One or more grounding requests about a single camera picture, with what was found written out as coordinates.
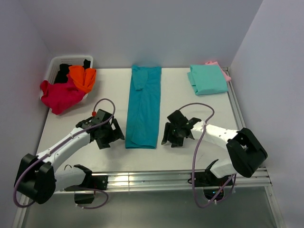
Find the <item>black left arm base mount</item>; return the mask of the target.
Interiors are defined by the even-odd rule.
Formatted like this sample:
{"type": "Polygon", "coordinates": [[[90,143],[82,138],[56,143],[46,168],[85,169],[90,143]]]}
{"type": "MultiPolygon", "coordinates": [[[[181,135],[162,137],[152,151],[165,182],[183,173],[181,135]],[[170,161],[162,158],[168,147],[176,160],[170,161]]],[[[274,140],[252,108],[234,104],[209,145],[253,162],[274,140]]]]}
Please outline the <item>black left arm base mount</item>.
{"type": "Polygon", "coordinates": [[[80,185],[64,188],[64,191],[74,192],[74,202],[78,207],[83,209],[97,209],[104,206],[109,200],[109,195],[105,192],[107,184],[107,175],[92,176],[80,185]],[[94,202],[98,194],[104,194],[104,202],[100,205],[89,206],[94,202]]]}

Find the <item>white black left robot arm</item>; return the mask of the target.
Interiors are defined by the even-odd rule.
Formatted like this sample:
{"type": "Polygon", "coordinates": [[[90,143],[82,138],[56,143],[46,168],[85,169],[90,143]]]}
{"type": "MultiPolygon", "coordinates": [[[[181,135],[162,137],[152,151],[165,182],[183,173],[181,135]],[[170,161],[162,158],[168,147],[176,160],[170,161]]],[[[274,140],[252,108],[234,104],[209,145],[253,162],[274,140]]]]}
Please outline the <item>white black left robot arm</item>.
{"type": "Polygon", "coordinates": [[[51,196],[66,188],[91,190],[94,186],[92,171],[83,165],[74,165],[65,171],[58,168],[75,152],[96,142],[100,150],[110,143],[124,140],[124,134],[114,115],[99,109],[62,140],[38,155],[26,154],[20,162],[14,184],[14,193],[20,192],[33,202],[43,204],[51,196]]]}

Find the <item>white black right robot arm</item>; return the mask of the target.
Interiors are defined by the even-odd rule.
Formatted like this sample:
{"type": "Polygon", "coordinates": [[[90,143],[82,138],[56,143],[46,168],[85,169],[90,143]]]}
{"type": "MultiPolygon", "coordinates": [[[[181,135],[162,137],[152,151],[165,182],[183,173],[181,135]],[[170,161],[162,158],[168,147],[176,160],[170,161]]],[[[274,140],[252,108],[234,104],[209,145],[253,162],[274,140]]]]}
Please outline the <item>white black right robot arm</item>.
{"type": "Polygon", "coordinates": [[[162,144],[182,147],[185,138],[195,139],[203,134],[203,140],[219,146],[229,154],[227,159],[215,159],[204,171],[194,174],[196,187],[217,186],[232,174],[250,178],[268,154],[248,128],[231,130],[208,124],[199,118],[188,119],[180,110],[174,111],[165,124],[162,144]]]}

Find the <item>teal t shirt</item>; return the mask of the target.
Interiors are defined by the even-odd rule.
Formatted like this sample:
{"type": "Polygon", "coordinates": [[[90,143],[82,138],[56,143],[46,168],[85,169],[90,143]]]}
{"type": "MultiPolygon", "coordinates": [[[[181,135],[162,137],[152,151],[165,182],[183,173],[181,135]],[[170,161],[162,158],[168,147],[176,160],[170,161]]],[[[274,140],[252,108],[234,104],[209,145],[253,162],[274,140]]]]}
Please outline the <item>teal t shirt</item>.
{"type": "Polygon", "coordinates": [[[132,66],[126,149],[155,149],[160,122],[162,68],[132,66]]]}

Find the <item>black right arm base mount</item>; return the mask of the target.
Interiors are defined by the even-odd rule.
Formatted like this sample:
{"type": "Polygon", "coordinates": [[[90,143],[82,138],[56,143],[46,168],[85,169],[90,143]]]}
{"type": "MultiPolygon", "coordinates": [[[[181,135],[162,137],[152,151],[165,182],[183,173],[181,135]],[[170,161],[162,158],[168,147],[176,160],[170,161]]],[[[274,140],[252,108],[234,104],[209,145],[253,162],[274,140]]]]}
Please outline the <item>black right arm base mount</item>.
{"type": "Polygon", "coordinates": [[[194,173],[194,186],[196,188],[203,187],[204,196],[207,200],[211,200],[217,193],[217,191],[224,185],[229,179],[228,176],[218,179],[211,172],[202,171],[194,173]]]}

